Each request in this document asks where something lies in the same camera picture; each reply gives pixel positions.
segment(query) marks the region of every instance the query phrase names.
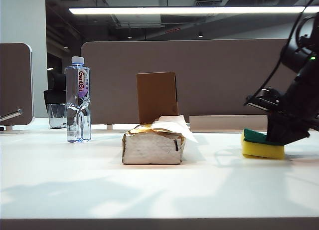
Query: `foil wrapper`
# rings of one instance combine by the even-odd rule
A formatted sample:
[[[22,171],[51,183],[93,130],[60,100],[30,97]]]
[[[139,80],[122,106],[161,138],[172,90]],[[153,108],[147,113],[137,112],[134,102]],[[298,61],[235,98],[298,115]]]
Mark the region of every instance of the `foil wrapper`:
[[[180,164],[185,145],[181,133],[138,125],[122,139],[124,164]]]

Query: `ceiling vent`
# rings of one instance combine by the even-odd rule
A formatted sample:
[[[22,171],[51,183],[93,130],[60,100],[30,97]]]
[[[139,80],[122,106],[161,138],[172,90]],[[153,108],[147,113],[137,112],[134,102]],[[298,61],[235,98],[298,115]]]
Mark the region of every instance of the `ceiling vent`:
[[[210,7],[210,6],[219,6],[221,0],[196,0],[195,6],[199,7]]]

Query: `yellow sponge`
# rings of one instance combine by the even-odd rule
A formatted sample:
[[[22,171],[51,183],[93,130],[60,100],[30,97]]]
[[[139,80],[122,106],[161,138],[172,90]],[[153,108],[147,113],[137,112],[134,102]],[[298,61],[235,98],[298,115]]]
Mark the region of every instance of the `yellow sponge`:
[[[266,141],[266,135],[244,129],[241,136],[242,154],[247,157],[263,157],[272,159],[284,159],[285,147],[280,143]]]

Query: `glass cup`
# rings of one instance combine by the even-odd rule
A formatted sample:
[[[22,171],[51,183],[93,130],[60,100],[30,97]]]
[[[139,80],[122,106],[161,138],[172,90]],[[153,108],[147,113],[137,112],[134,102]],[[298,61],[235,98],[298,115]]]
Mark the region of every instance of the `glass cup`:
[[[66,104],[47,104],[51,129],[66,128]]]

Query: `black chair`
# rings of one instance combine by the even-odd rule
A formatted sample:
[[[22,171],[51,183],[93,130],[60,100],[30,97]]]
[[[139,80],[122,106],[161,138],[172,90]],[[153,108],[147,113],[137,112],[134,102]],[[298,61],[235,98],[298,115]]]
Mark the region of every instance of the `black chair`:
[[[43,94],[45,106],[66,103],[65,74],[48,71],[48,90]]]

